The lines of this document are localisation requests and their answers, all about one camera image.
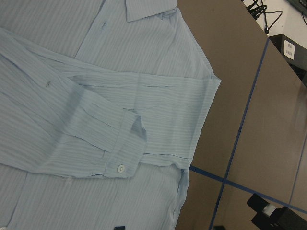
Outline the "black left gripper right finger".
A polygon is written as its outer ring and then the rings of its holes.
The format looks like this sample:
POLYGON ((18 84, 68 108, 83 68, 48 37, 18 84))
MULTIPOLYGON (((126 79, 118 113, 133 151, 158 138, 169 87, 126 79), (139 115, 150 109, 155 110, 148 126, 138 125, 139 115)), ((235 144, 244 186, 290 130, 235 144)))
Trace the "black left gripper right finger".
POLYGON ((257 194, 247 201, 256 215, 251 222, 260 230, 307 230, 307 221, 288 207, 277 208, 257 194))

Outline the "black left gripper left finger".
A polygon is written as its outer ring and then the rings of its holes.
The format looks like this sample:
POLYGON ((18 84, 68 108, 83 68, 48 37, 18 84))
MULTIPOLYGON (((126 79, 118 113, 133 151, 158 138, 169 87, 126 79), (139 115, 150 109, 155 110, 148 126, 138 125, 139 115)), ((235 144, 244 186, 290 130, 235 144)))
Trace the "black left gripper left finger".
POLYGON ((116 226, 114 230, 125 230, 125 226, 116 226))

